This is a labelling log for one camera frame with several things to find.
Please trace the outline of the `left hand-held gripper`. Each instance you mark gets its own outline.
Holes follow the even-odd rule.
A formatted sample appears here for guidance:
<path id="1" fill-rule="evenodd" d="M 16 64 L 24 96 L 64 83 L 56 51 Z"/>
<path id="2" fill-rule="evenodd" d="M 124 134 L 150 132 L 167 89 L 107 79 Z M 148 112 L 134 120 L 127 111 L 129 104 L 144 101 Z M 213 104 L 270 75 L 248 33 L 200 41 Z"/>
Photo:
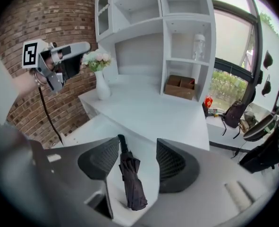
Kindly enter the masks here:
<path id="1" fill-rule="evenodd" d="M 52 43 L 47 43 L 42 39 L 35 39 L 23 43 L 22 68 L 29 69 L 34 76 L 38 86 L 43 86 L 38 75 L 46 80 L 53 93 L 63 88 L 64 80 L 70 79 L 80 72 L 82 54 L 90 51 L 91 45 L 88 42 L 78 42 L 54 47 Z M 54 70 L 47 68 L 41 53 L 49 51 L 54 61 Z M 62 62 L 62 73 L 56 73 L 56 66 Z"/>

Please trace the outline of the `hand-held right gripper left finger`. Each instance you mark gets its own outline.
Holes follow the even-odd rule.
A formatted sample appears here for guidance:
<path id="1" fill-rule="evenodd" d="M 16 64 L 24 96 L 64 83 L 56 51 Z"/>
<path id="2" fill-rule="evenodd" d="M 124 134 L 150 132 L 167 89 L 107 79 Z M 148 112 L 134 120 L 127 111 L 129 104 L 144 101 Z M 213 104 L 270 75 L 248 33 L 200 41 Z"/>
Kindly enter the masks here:
<path id="1" fill-rule="evenodd" d="M 107 176 L 118 159 L 119 139 L 105 138 L 45 150 L 56 174 L 83 204 L 113 219 Z"/>

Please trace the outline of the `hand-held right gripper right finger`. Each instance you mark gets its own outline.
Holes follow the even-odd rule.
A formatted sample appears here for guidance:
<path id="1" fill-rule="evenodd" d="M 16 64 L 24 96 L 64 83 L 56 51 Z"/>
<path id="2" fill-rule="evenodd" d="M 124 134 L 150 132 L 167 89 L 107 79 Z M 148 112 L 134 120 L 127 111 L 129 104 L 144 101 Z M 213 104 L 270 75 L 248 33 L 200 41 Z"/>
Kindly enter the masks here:
<path id="1" fill-rule="evenodd" d="M 217 193 L 238 182 L 239 167 L 217 152 L 157 139 L 159 193 Z"/>

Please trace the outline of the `person's left hand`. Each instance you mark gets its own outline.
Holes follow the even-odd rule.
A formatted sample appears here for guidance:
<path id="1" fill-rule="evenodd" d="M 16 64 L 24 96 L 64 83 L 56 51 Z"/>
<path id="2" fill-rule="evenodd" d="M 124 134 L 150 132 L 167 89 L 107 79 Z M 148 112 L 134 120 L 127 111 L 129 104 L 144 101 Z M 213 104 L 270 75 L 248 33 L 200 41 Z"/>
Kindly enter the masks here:
<path id="1" fill-rule="evenodd" d="M 45 51 L 41 53 L 41 56 L 47 66 L 47 68 L 51 71 L 54 70 L 54 61 L 52 60 L 51 53 L 49 51 Z"/>

